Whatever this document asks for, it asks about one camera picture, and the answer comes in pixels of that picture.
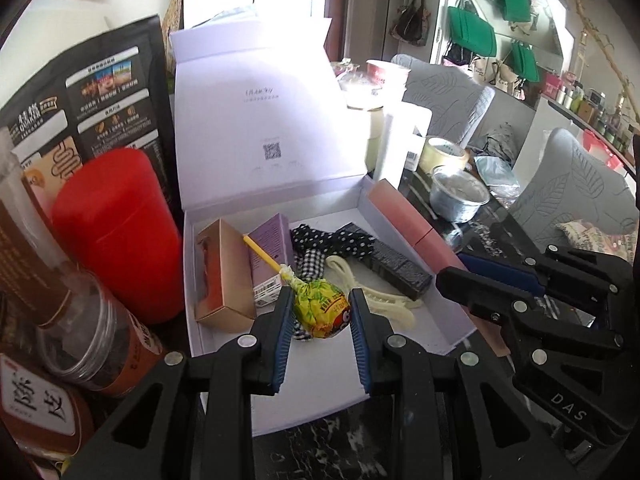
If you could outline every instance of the green bag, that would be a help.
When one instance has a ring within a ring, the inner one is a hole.
[[[495,57],[498,52],[494,28],[468,10],[449,7],[451,41],[482,57]]]
[[[529,45],[521,42],[513,43],[513,72],[523,79],[537,83],[540,72],[536,65],[536,56]]]
[[[531,21],[529,0],[501,0],[502,16],[507,22],[527,23]]]

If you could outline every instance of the brown box on shelf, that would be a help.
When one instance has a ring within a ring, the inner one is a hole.
[[[223,332],[249,330],[256,317],[249,249],[242,235],[224,220],[216,220],[197,238],[204,252],[207,297],[195,319]]]
[[[596,108],[589,101],[585,100],[580,103],[578,108],[578,117],[580,117],[585,123],[591,124]]]

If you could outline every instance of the aluminum bowl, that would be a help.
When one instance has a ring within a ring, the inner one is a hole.
[[[489,197],[486,186],[471,174],[447,166],[434,168],[429,201],[433,210],[449,222],[469,222]]]

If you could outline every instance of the leaf pattern chair cover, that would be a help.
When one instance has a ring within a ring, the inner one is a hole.
[[[606,234],[621,235],[638,222],[636,199],[622,175],[563,128],[549,136],[535,176],[509,212],[541,251],[568,246],[559,223],[586,220]]]
[[[495,89],[479,85],[457,68],[432,65],[407,54],[397,54],[391,61],[411,69],[402,100],[431,110],[429,135],[465,148]]]

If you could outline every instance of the qr code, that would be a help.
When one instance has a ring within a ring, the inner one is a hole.
[[[282,156],[279,142],[264,144],[262,147],[264,148],[264,160],[273,160],[274,158],[280,158]]]

